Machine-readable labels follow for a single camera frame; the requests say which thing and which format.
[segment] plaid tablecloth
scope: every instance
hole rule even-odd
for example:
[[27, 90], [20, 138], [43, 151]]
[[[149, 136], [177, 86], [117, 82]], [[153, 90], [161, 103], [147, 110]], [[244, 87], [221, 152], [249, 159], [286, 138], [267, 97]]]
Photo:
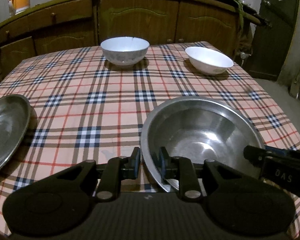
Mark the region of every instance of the plaid tablecloth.
[[[13, 191], [86, 159], [106, 163], [130, 156], [139, 145], [147, 114], [162, 102], [196, 95], [238, 109], [259, 130], [265, 144], [300, 149], [300, 135], [276, 102], [237, 64], [218, 76], [199, 73], [185, 48], [193, 43], [151, 46], [133, 70], [121, 71], [100, 47], [50, 53], [24, 60], [0, 84], [0, 97], [21, 94], [33, 108], [30, 127], [13, 159], [0, 171], [0, 231], [9, 234], [2, 204]], [[206, 42], [196, 46], [212, 48]], [[142, 166], [124, 191], [148, 191], [156, 184]], [[290, 233], [300, 228], [300, 199]]]

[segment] white bowl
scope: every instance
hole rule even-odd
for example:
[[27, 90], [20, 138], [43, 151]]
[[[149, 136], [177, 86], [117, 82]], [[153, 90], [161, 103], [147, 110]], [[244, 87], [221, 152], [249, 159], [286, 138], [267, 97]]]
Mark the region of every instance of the white bowl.
[[233, 66], [233, 61], [221, 52], [202, 47], [186, 48], [191, 64], [207, 75], [217, 75]]
[[119, 67], [131, 67], [144, 58], [149, 42], [135, 37], [117, 37], [101, 42], [104, 56]]

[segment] metal plate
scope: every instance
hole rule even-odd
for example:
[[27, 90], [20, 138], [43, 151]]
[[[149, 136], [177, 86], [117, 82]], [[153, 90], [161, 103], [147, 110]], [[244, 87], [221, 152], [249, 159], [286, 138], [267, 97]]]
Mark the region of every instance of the metal plate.
[[0, 169], [20, 145], [30, 121], [30, 104], [22, 95], [0, 98]]
[[146, 166], [167, 192], [173, 190], [171, 186], [179, 186], [177, 180], [163, 180], [154, 165], [152, 156], [158, 154], [159, 147], [165, 146], [170, 156], [187, 157], [193, 163], [214, 159], [258, 178], [260, 169], [243, 157], [247, 145], [264, 148], [260, 134], [248, 119], [223, 102], [195, 96], [162, 103], [147, 116], [141, 132]]

